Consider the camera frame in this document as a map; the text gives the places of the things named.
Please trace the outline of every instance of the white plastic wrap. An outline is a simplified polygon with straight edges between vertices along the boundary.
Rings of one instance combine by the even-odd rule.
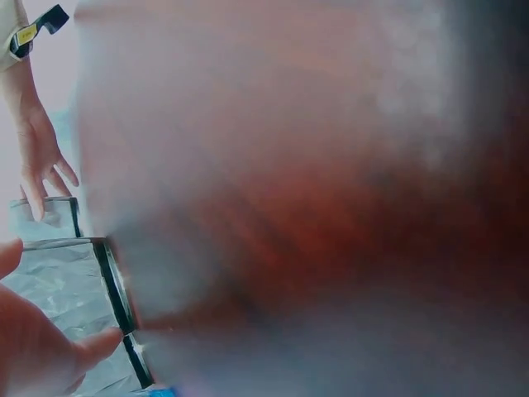
[[[2,282],[36,304],[72,340],[117,326],[92,243],[53,248],[42,243],[37,250],[24,251],[21,264]],[[75,395],[119,395],[138,389],[121,345],[87,374]]]
[[[70,201],[46,200],[44,210],[44,219],[35,222],[26,201],[13,202],[9,209],[9,231],[24,242],[76,237]]]

